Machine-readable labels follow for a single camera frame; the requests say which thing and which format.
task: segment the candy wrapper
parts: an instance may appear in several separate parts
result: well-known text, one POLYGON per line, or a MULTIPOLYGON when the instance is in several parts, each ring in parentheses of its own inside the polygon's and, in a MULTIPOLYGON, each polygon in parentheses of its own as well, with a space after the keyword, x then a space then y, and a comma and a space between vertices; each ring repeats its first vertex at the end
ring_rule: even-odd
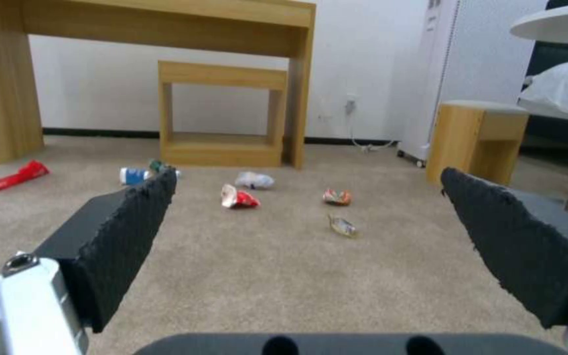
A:
POLYGON ((352 195, 349 191, 334 191, 327 189, 324 192, 323 200, 329 205, 349 206, 352 203, 352 195))
POLYGON ((223 190, 220 192, 220 197, 221 205, 228 209, 238 209, 242 207, 251 208, 258 207, 260 205, 260 201, 254 196, 251 196, 245 191, 239 191, 228 184, 223 186, 223 190))
POLYGON ((331 215, 327 215, 327 218, 330 220, 330 227, 333 231, 348 238, 356 238, 358 231, 354 225, 349 223, 347 220, 331 215))
POLYGON ((275 184, 271 176, 245 171, 236 178, 236 186, 245 186, 250 189, 270 189, 275 184))
POLYGON ((0 191, 47 174, 49 174, 49 170, 47 170, 45 165, 36 160, 32 160, 27 165, 20 168, 16 174, 2 177, 0 179, 0 191))

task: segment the textured foam surface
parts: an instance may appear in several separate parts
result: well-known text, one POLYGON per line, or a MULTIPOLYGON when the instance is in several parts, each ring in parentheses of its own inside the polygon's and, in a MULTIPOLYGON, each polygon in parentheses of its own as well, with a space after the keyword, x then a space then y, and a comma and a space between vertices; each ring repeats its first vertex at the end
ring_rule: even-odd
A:
POLYGON ((568 213, 447 168, 444 191, 500 285, 549 328, 568 324, 568 213))
POLYGON ((77 314, 99 333, 148 256, 177 180, 167 170, 87 202, 36 250, 59 261, 77 314))

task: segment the small wooden cabinet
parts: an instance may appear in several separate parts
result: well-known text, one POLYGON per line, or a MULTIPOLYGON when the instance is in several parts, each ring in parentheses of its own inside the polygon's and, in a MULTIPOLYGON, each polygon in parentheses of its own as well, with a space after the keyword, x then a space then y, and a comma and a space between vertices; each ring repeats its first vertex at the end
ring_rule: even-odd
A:
POLYGON ((508 185, 527 126, 520 107, 478 101, 440 105, 433 130, 426 178, 440 185, 447 167, 508 185))
POLYGON ((287 87, 288 74, 285 71, 160 61, 159 110, 162 160, 176 166, 281 166, 287 87), (266 135, 175 132, 172 127, 173 83, 269 90, 266 135))

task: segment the wooden table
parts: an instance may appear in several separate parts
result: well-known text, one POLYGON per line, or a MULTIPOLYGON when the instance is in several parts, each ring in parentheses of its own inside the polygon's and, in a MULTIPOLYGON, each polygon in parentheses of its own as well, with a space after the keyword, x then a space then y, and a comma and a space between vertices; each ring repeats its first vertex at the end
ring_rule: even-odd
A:
POLYGON ((28 41, 38 34, 289 58, 284 161, 300 169, 315 11, 291 0, 0 0, 0 164, 43 148, 28 41))

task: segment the plastic bottle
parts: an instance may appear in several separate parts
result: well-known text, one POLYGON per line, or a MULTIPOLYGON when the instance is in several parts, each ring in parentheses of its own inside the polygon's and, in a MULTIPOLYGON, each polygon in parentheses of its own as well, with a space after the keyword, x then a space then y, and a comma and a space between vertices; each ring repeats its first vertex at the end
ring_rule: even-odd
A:
POLYGON ((120 182, 123 185, 136 185, 150 178, 152 173, 146 169, 122 168, 120 169, 120 182))

